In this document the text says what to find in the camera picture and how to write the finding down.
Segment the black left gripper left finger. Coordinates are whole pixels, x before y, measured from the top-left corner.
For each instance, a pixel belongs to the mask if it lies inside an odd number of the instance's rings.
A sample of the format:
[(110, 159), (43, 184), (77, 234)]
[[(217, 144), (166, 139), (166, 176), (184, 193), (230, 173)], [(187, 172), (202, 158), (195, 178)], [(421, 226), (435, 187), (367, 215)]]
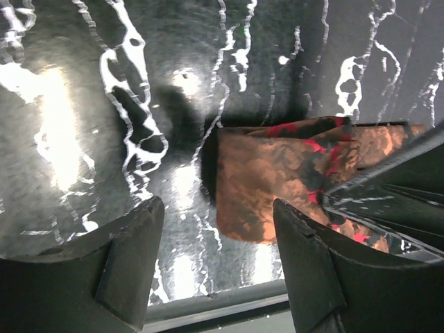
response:
[(1, 260), (1, 331), (140, 332), (163, 223), (152, 197), (73, 241)]

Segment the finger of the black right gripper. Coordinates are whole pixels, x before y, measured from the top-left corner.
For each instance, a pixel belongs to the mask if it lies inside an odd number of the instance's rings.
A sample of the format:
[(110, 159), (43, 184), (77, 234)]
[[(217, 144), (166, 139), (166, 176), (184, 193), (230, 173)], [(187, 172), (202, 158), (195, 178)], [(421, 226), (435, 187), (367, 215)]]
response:
[(420, 258), (443, 258), (443, 194), (423, 189), (337, 189), (324, 208), (410, 244)]
[(409, 160), (438, 148), (441, 144), (443, 144), (443, 121), (427, 132), (419, 135), (406, 146), (403, 146), (398, 151), (384, 158), (380, 163), (366, 169), (348, 181), (332, 187), (325, 193), (336, 194), (339, 193), (340, 190), (354, 189), (355, 187), (361, 186), (370, 180), (376, 179), (377, 176), (380, 176), (383, 173), (408, 162)]

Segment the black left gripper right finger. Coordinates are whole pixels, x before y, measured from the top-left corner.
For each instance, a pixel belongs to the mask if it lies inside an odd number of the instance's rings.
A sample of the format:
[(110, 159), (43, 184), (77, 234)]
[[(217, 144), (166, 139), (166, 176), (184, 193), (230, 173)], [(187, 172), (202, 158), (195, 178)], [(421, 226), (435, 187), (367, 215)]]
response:
[(297, 332), (442, 332), (443, 264), (374, 250), (275, 200)]

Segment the brown floral long tie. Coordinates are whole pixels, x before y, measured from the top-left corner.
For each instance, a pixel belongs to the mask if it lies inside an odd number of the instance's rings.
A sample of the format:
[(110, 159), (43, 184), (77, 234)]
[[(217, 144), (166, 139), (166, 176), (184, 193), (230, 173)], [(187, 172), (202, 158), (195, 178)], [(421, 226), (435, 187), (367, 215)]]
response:
[(225, 236), (255, 244), (276, 240), (273, 202), (285, 200), (335, 232), (383, 253), (391, 239), (326, 212), (325, 192), (402, 148), (425, 127), (407, 122), (354, 125), (326, 116), (218, 133), (216, 224)]

